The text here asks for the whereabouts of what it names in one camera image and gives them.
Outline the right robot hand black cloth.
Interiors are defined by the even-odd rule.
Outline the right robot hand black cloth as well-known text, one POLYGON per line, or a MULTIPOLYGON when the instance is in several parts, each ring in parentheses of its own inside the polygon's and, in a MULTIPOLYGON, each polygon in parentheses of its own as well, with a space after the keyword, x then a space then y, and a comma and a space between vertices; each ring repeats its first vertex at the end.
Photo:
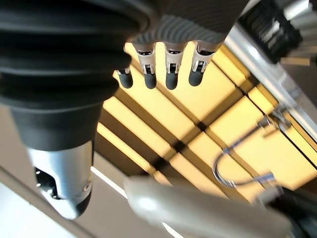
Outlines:
POLYGON ((206 42, 215 50, 245 0, 3 0, 0 101, 34 167, 39 191, 64 218, 81 216, 92 192, 94 138, 124 45, 206 42))

